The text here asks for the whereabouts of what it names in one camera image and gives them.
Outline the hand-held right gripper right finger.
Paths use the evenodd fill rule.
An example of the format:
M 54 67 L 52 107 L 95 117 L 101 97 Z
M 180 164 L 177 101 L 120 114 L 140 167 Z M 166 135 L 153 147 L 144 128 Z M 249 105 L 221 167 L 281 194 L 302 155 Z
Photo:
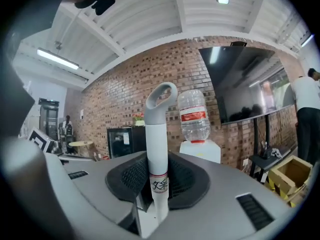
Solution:
M 203 168 L 175 153 L 168 154 L 168 179 L 170 210 L 192 208 L 207 194 L 211 185 Z

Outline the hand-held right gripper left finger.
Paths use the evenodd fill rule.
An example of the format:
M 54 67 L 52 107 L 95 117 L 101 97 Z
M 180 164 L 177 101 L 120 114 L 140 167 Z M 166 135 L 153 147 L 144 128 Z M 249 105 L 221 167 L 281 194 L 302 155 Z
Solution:
M 116 198 L 135 203 L 144 212 L 153 202 L 146 155 L 139 155 L 112 168 L 105 182 Z

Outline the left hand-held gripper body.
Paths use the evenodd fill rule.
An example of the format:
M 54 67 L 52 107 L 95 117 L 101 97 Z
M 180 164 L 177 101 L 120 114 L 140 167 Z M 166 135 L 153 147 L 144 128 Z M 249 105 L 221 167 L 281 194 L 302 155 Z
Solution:
M 35 143 L 44 153 L 59 154 L 60 146 L 57 140 L 52 139 L 40 129 L 33 127 L 28 140 Z

